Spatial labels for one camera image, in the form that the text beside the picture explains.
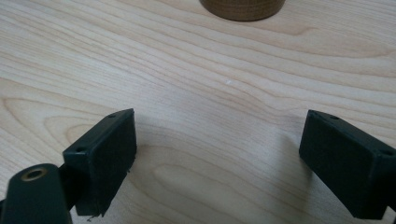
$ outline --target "light wood surface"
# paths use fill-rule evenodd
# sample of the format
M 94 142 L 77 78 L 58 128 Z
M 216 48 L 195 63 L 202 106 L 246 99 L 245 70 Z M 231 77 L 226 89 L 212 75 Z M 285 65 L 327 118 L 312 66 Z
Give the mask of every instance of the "light wood surface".
M 1 197 L 132 107 L 136 161 L 91 223 L 395 217 L 353 218 L 298 155 L 309 108 L 396 147 L 394 0 L 287 0 L 248 23 L 198 0 L 2 0 L 0 71 Z

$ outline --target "black plastic part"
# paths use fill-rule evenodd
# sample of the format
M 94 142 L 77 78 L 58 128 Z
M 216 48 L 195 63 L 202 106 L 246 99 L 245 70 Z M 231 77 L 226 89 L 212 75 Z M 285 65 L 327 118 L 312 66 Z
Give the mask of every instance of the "black plastic part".
M 335 116 L 310 110 L 300 156 L 353 217 L 396 209 L 396 150 Z
M 134 162 L 135 153 L 132 109 L 105 117 L 64 151 L 63 169 L 84 180 L 76 202 L 80 216 L 105 214 Z
M 0 221 L 1 221 L 1 216 L 3 213 L 3 205 L 4 205 L 4 200 L 0 201 Z
M 9 181 L 1 224 L 32 223 L 71 223 L 55 165 L 29 167 Z
M 81 198 L 82 192 L 87 187 L 87 180 L 83 178 L 83 175 L 67 169 L 65 164 L 59 167 L 59 173 L 64 187 L 67 209 L 70 210 Z

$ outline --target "round hole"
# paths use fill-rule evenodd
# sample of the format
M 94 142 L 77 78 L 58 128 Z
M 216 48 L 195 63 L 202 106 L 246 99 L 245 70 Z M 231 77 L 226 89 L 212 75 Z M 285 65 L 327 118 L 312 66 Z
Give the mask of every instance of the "round hole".
M 32 170 L 24 173 L 23 176 L 21 177 L 21 179 L 25 182 L 33 181 L 33 180 L 37 180 L 38 178 L 41 178 L 46 173 L 47 173 L 47 169 L 45 169 L 43 167 L 35 168 L 35 169 L 32 169 Z
M 381 152 L 387 156 L 393 156 L 393 152 L 389 150 L 381 150 Z
M 76 152 L 82 152 L 82 151 L 85 151 L 85 147 L 78 147 L 76 149 Z

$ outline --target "brown cylinder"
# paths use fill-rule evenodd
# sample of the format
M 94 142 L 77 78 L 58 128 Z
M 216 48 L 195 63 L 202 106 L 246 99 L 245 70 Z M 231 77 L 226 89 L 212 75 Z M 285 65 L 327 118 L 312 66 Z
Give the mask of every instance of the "brown cylinder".
M 200 0 L 213 14 L 231 21 L 258 21 L 275 15 L 285 0 Z

